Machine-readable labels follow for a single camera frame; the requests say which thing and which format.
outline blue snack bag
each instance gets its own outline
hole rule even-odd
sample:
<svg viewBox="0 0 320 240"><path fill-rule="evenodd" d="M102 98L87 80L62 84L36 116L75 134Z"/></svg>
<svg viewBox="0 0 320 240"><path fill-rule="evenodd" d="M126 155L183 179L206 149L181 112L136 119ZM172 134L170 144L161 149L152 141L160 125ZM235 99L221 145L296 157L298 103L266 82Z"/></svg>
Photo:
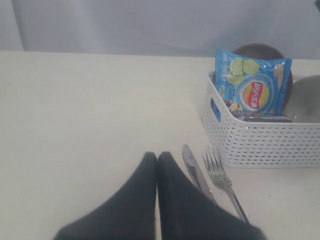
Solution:
<svg viewBox="0 0 320 240"><path fill-rule="evenodd" d="M282 113L292 59L262 60L222 49L215 56L215 87L234 114ZM220 118L219 110L213 108Z"/></svg>

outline fork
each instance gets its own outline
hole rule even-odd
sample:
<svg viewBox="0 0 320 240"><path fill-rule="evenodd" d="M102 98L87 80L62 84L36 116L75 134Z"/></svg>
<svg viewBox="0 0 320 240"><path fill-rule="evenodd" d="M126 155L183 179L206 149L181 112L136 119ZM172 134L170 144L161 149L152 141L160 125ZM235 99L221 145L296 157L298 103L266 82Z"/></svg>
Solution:
<svg viewBox="0 0 320 240"><path fill-rule="evenodd" d="M204 148L204 155L202 154L202 157L212 183L216 187L225 190L240 219L250 224L235 192L232 189L231 180L228 178L225 172L217 147L206 146Z"/></svg>

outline white bowl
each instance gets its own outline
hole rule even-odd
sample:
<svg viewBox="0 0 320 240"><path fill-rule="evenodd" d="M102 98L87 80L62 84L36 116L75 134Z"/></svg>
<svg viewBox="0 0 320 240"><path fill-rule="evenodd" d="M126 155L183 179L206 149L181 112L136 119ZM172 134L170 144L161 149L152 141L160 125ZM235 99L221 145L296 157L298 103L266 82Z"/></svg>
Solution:
<svg viewBox="0 0 320 240"><path fill-rule="evenodd" d="M293 82L283 113L294 123L320 123L320 75Z"/></svg>

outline knife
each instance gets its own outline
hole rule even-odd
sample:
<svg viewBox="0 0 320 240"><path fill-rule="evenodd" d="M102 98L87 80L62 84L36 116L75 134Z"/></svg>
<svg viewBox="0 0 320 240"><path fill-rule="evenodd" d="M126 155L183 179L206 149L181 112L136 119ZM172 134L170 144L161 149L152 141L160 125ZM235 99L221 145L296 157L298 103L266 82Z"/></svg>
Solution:
<svg viewBox="0 0 320 240"><path fill-rule="evenodd" d="M194 185L204 193L212 202L217 204L208 184L205 179L204 174L202 173L195 156L191 152L191 149L188 145L183 145L182 147L182 157L184 160L184 164L186 166L186 169L189 172L189 175L191 176L191 179L194 183Z"/></svg>

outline brown bowl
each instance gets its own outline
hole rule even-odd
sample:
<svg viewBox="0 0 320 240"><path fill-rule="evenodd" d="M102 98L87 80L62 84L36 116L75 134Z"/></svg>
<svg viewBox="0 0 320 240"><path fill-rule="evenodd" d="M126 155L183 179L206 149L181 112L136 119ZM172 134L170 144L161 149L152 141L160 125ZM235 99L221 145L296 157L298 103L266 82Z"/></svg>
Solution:
<svg viewBox="0 0 320 240"><path fill-rule="evenodd" d="M274 47L266 44L262 44L262 43L251 43L251 44L243 45L241 47L238 47L236 50L232 52L234 54L238 54L247 58L263 59L266 61L285 58L285 56ZM215 84L216 82L215 74L213 74L212 76L212 82L213 84ZM282 109L285 109L290 99L292 87L293 87L293 75L292 75L292 72L290 71L289 81L286 87Z"/></svg>

